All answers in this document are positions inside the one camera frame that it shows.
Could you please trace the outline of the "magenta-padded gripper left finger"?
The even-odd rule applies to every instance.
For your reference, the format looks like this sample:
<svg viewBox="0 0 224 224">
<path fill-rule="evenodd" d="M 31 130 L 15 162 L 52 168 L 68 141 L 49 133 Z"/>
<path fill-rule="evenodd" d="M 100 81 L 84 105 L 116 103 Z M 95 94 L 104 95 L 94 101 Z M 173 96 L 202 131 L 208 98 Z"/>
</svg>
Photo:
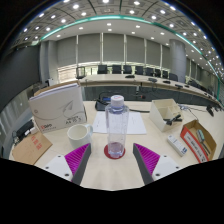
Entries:
<svg viewBox="0 0 224 224">
<path fill-rule="evenodd" d="M 44 170 L 80 185 L 91 154 L 91 144 L 83 145 L 67 155 L 57 155 L 44 166 Z"/>
</svg>

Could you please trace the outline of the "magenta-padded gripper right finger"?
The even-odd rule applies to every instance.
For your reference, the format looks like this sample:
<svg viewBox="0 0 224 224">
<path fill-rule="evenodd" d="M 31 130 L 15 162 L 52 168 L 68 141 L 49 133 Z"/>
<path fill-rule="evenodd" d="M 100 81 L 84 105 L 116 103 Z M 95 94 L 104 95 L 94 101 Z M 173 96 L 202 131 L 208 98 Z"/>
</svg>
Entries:
<svg viewBox="0 0 224 224">
<path fill-rule="evenodd" d="M 181 170 L 168 155 L 159 155 L 140 144 L 133 144 L 133 154 L 145 185 Z"/>
</svg>

